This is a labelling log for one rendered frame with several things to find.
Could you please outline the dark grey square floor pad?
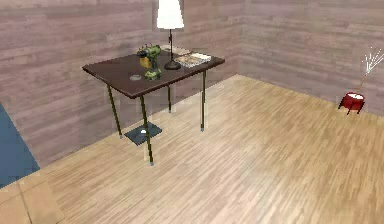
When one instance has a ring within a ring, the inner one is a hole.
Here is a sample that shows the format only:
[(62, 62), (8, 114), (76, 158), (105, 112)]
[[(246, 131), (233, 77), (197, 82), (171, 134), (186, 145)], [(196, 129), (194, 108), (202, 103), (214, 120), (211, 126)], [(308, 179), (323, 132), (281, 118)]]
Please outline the dark grey square floor pad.
[[(148, 132), (150, 137), (154, 137), (162, 132), (162, 129), (157, 125), (149, 122)], [(129, 138), (134, 144), (139, 146), (146, 141), (146, 129), (143, 125), (138, 126), (129, 132), (125, 133), (125, 136)]]

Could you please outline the dark brown table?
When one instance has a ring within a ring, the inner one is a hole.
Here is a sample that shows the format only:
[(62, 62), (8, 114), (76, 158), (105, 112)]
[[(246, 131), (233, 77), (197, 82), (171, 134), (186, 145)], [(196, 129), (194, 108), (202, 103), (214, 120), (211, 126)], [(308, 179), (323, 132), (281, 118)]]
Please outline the dark brown table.
[[(148, 132), (148, 117), (146, 112), (146, 104), (144, 96), (153, 91), (157, 91), (163, 87), (167, 88), (168, 91), (168, 109), (172, 110), (171, 102), (171, 90), (170, 86), (181, 80), (192, 77), (193, 75), (202, 74), (202, 100), (201, 103), (205, 104), (205, 90), (206, 90), (206, 73), (209, 69), (212, 69), (216, 66), (225, 63), (223, 58), (216, 56), (211, 56), (209, 62), (205, 62), (201, 65), (187, 68), (181, 65), (181, 68), (178, 70), (166, 70), (164, 68), (165, 64), (170, 61), (170, 54), (168, 52), (162, 51), (157, 57), (158, 67), (161, 70), (161, 77), (156, 80), (148, 80), (145, 78), (146, 68), (140, 65), (140, 58), (136, 54), (131, 54), (128, 56), (118, 57), (106, 61), (97, 62), (94, 64), (87, 64), (82, 67), (82, 69), (102, 81), (106, 84), (109, 99), (114, 114), (116, 127), (119, 133), (119, 136), (123, 138), (125, 134), (122, 132), (122, 128), (119, 122), (119, 117), (116, 111), (116, 106), (114, 103), (114, 98), (111, 89), (118, 91), (129, 99), (140, 99), (140, 105), (142, 110), (143, 117), (143, 126), (146, 129), (146, 142), (148, 149), (149, 163), (151, 166), (154, 165), (152, 147), (151, 147), (151, 138)], [(138, 81), (130, 80), (130, 76), (140, 75), (141, 79)]]

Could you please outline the green and yellow drill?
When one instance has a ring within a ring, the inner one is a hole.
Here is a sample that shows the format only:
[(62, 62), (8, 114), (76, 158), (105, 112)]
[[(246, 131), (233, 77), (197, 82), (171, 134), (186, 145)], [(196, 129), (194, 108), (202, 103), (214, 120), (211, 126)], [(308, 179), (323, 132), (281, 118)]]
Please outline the green and yellow drill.
[(158, 67), (157, 57), (161, 53), (159, 45), (142, 46), (137, 51), (140, 58), (140, 65), (147, 69), (145, 78), (148, 80), (156, 80), (161, 77), (161, 70)]

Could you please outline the blue door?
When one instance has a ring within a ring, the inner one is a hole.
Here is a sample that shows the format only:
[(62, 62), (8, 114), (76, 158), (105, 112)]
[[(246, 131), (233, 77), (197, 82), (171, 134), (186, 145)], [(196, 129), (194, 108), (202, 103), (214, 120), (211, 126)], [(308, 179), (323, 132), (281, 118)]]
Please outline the blue door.
[(0, 103), (0, 188), (39, 169), (38, 163)]

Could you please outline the white shade table lamp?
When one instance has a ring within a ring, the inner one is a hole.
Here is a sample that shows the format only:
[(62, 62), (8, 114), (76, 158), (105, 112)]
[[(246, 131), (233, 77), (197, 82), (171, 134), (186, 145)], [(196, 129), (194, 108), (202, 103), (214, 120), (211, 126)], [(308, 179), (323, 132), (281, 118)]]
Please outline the white shade table lamp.
[(174, 60), (173, 35), (174, 29), (184, 27), (179, 0), (159, 0), (157, 13), (157, 27), (169, 31), (170, 61), (165, 64), (166, 70), (178, 70), (181, 65)]

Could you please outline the pale open book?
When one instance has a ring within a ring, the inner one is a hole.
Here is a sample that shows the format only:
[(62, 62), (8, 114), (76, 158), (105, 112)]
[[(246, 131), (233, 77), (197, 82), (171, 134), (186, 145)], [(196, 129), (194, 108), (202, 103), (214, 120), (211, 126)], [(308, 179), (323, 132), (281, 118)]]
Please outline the pale open book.
[(192, 68), (198, 65), (201, 65), (205, 62), (209, 62), (211, 56), (205, 55), (202, 53), (190, 53), (175, 59), (176, 62), (180, 63), (182, 66), (187, 68)]

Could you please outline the red pot house plant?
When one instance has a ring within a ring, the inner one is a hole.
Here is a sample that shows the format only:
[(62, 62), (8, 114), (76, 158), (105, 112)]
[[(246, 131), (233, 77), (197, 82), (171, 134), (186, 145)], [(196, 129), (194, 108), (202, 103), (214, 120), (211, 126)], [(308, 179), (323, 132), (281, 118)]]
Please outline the red pot house plant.
[(384, 49), (379, 48), (376, 52), (373, 52), (373, 47), (370, 47), (370, 51), (364, 56), (362, 63), (364, 65), (363, 77), (360, 81), (359, 87), (355, 92), (347, 92), (341, 99), (338, 108), (342, 107), (347, 109), (347, 114), (355, 110), (357, 114), (361, 112), (365, 105), (365, 96), (361, 94), (362, 87), (367, 77), (372, 73), (374, 68), (384, 60)]

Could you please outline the beige flat book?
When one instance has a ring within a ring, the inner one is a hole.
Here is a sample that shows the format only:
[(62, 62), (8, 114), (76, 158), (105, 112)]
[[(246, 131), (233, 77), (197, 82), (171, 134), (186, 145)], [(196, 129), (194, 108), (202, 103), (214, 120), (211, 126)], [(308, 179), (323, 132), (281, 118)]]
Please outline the beige flat book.
[(169, 54), (173, 53), (174, 55), (186, 55), (191, 53), (191, 50), (176, 46), (171, 47), (170, 45), (160, 45), (160, 48), (162, 51), (168, 52)]

